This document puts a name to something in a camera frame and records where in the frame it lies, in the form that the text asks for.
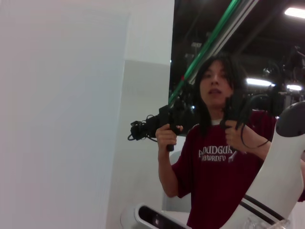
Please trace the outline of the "person right hand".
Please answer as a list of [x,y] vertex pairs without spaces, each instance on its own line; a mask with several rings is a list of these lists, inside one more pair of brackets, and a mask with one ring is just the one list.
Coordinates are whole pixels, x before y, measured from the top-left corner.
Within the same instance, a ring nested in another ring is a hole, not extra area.
[[155,135],[159,150],[166,150],[168,145],[176,145],[177,135],[183,130],[183,126],[178,125],[175,128],[178,130],[178,134],[171,129],[170,124],[165,124],[156,130]]

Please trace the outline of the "person left hand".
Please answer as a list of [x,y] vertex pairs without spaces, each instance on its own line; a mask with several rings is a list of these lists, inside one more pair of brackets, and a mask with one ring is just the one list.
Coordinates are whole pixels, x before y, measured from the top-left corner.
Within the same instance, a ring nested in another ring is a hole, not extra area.
[[240,152],[245,152],[246,148],[242,143],[241,128],[229,127],[225,130],[226,143]]

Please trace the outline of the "black handheld controller with cables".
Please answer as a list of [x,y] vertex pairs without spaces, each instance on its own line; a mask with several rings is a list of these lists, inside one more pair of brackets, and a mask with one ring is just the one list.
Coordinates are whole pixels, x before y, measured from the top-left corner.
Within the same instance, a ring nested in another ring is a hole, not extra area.
[[169,124],[170,130],[176,135],[181,133],[180,129],[174,123],[173,112],[168,105],[165,105],[159,109],[158,115],[148,115],[143,121],[134,121],[131,123],[131,134],[128,136],[129,141],[150,139],[152,141],[156,138],[156,131],[158,128]]

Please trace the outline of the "clear white glasses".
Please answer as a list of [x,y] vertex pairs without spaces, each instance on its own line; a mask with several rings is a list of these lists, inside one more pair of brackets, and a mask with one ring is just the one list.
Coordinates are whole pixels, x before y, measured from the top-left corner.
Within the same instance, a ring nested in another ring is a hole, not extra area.
[[262,212],[251,214],[243,223],[242,229],[290,229],[288,219],[277,220]]

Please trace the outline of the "person left forearm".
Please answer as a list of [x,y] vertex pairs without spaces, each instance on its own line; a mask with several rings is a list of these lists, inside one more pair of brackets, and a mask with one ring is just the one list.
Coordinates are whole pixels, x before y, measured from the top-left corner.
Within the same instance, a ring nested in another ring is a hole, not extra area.
[[240,128],[241,151],[251,153],[263,161],[270,150],[271,142],[257,134],[247,125]]

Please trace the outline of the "person right forearm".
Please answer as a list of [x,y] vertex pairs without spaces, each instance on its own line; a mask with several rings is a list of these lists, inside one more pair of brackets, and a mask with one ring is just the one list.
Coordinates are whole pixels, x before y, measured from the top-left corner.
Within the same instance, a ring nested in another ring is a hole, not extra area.
[[178,180],[170,163],[167,145],[173,141],[160,141],[158,143],[158,174],[165,194],[170,197],[178,196]]

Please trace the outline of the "person in maroon shirt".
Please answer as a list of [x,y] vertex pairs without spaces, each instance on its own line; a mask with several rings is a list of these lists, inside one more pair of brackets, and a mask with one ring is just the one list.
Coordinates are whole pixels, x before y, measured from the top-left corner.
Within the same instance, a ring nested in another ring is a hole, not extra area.
[[[263,160],[226,143],[220,126],[225,100],[244,88],[242,68],[228,55],[207,60],[197,73],[194,89],[199,123],[187,134],[178,161],[172,166],[178,196],[191,195],[187,225],[219,229],[231,217],[260,170]],[[276,119],[254,110],[246,125],[272,141]]]

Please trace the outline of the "ceiling light panel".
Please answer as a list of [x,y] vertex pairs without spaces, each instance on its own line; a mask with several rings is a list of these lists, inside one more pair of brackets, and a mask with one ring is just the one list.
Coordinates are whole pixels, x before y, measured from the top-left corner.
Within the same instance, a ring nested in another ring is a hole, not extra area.
[[270,81],[255,79],[255,78],[247,78],[246,82],[249,85],[255,85],[255,86],[265,86],[265,87],[269,87],[269,86],[274,87],[275,86],[275,84]]
[[305,19],[305,9],[289,7],[285,10],[285,15]]

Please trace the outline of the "black background machine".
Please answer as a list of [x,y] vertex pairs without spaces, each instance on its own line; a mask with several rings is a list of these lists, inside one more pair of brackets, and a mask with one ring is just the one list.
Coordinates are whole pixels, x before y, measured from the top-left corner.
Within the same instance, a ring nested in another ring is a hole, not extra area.
[[270,111],[278,117],[290,105],[305,101],[305,53],[295,46],[279,63],[271,63],[271,67],[274,85],[270,93]]

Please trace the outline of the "green white striped beam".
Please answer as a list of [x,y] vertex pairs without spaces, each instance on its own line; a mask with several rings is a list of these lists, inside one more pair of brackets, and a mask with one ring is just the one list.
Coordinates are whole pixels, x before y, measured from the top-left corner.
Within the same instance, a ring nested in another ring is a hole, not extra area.
[[184,85],[187,82],[194,80],[195,74],[201,65],[211,56],[215,56],[219,53],[258,2],[259,0],[232,0],[230,2],[210,37],[188,67],[184,74],[184,79],[178,83],[176,89],[169,97],[169,106],[173,106],[175,100],[182,93]]

